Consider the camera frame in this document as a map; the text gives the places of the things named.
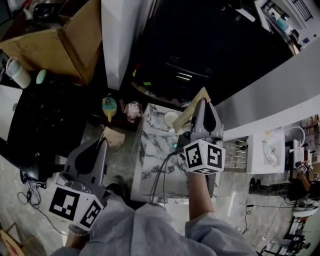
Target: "green object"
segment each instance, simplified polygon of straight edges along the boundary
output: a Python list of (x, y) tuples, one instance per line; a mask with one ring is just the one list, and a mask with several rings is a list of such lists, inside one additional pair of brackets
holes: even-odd
[(40, 85), (44, 82), (45, 78), (46, 78), (46, 74), (47, 74), (47, 70), (46, 69), (42, 69), (39, 71), (38, 75), (36, 76), (36, 84)]

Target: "wire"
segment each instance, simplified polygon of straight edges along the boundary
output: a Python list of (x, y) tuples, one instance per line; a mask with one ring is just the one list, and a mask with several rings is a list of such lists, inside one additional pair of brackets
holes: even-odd
[(154, 202), (154, 198), (155, 198), (155, 194), (156, 194), (156, 190), (157, 190), (160, 174), (162, 172), (163, 172), (163, 185), (162, 185), (163, 202), (165, 202), (165, 178), (166, 178), (167, 163), (168, 163), (169, 159), (172, 156), (175, 156), (175, 155), (180, 155), (183, 160), (186, 160), (185, 156), (180, 151), (171, 152), (170, 154), (167, 155), (167, 157), (164, 159), (162, 165), (160, 166), (160, 168), (158, 169), (158, 171), (156, 173), (156, 176), (154, 178), (154, 182), (153, 182), (153, 185), (152, 185), (152, 188), (151, 188), (151, 191), (150, 191), (149, 200), (150, 200), (150, 203), (152, 203), (152, 204)]
[(247, 206), (245, 207), (245, 217), (244, 217), (244, 221), (245, 221), (245, 229), (244, 229), (244, 231), (242, 232), (242, 235), (244, 234), (244, 233), (246, 233), (247, 232), (247, 230), (248, 230), (248, 223), (247, 223), (247, 215), (250, 215), (251, 214), (251, 211), (250, 210), (247, 210)]
[[(266, 206), (266, 205), (255, 205), (255, 204), (248, 204), (246, 207), (245, 207), (245, 217), (244, 217), (244, 222), (245, 222), (245, 229), (244, 231), (242, 232), (242, 234), (246, 233), (248, 231), (248, 223), (247, 223), (247, 216), (251, 214), (251, 211), (250, 210), (247, 210), (248, 208), (250, 207), (265, 207), (265, 208), (295, 208), (295, 207), (288, 207), (288, 206)], [(272, 224), (274, 223), (275, 221), (275, 218), (276, 218), (276, 215), (279, 211), (276, 212), (276, 214), (274, 215), (273, 217), (273, 220), (272, 220), (272, 223), (270, 225), (270, 227), (272, 226)]]
[[(36, 191), (37, 191), (37, 194), (38, 194), (38, 195), (37, 195), (37, 194), (35, 193), (35, 191), (34, 191), (32, 188), (30, 188), (30, 187), (28, 188), (27, 194), (24, 194), (23, 192), (20, 191), (20, 192), (17, 194), (18, 200), (19, 200), (20, 203), (21, 203), (22, 205), (24, 205), (24, 206), (27, 205), (27, 204), (30, 204), (30, 205), (32, 206), (32, 208), (38, 210), (42, 215), (44, 215), (44, 216), (46, 217), (46, 219), (49, 221), (49, 223), (50, 223), (50, 225), (53, 227), (53, 229), (55, 229), (55, 230), (56, 230), (57, 232), (59, 232), (61, 235), (67, 236), (66, 234), (61, 233), (58, 229), (56, 229), (55, 226), (52, 224), (51, 220), (48, 218), (48, 216), (45, 215), (45, 214), (39, 209), (39, 206), (40, 206), (40, 203), (41, 203), (41, 196), (40, 196), (40, 193), (39, 193), (38, 188), (36, 188)], [(32, 192), (35, 193), (35, 195), (36, 195), (36, 197), (37, 197), (37, 199), (38, 199), (38, 202), (37, 202), (37, 203), (31, 203)], [(25, 199), (26, 199), (26, 202), (25, 202), (25, 203), (23, 203), (23, 202), (21, 201), (21, 199), (20, 199), (20, 197), (19, 197), (20, 194), (22, 194), (22, 195), (25, 197)]]
[(265, 205), (253, 205), (256, 207), (265, 207), (265, 208), (295, 208), (295, 207), (288, 207), (288, 206), (265, 206)]
[(269, 226), (268, 231), (266, 232), (266, 234), (265, 234), (265, 236), (264, 236), (265, 238), (266, 238), (267, 235), (269, 234), (269, 231), (270, 231), (270, 229), (271, 229), (271, 227), (272, 227), (272, 224), (275, 222), (276, 216), (277, 216), (277, 214), (278, 214), (279, 212), (280, 212), (280, 209), (276, 211), (276, 213), (275, 213), (275, 215), (274, 215), (274, 217), (273, 217), (273, 220), (272, 220), (272, 222), (271, 222), (271, 225)]
[(167, 169), (167, 163), (168, 161), (165, 163), (165, 166), (164, 166), (164, 172), (163, 172), (163, 206), (164, 206), (164, 209), (167, 210), (166, 208), (166, 201), (165, 201), (165, 182), (166, 182), (166, 169)]

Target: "metal rack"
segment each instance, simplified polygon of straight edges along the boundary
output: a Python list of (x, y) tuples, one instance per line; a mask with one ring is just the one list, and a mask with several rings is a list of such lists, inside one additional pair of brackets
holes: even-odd
[(246, 138), (232, 139), (223, 142), (225, 154), (225, 169), (232, 171), (246, 171), (247, 167), (247, 142)]
[(304, 3), (303, 0), (291, 0), (294, 6), (297, 8), (301, 16), (303, 17), (304, 21), (313, 18), (311, 12), (309, 11), (308, 7)]

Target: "light gray jacket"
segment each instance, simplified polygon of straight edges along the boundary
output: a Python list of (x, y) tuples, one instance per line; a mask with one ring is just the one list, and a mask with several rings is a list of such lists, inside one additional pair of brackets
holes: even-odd
[(52, 256), (257, 256), (242, 234), (214, 213), (187, 222), (185, 236), (175, 231), (171, 220), (161, 206), (133, 210), (113, 196), (81, 251), (62, 247)]

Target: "table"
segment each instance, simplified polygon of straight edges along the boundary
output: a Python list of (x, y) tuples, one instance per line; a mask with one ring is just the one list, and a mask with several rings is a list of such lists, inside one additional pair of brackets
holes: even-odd
[[(173, 144), (177, 143), (179, 134), (164, 123), (164, 115), (180, 111), (167, 107), (148, 104), (143, 118), (137, 129), (137, 135), (132, 147), (131, 167), (134, 168), (131, 199), (148, 202), (156, 178), (156, 174), (167, 157), (174, 151)], [(155, 190), (154, 203), (188, 204), (188, 177), (184, 170), (187, 169), (185, 161), (177, 155), (172, 156), (165, 170), (159, 177)], [(215, 201), (219, 184), (220, 173), (208, 176), (208, 187), (212, 201)]]

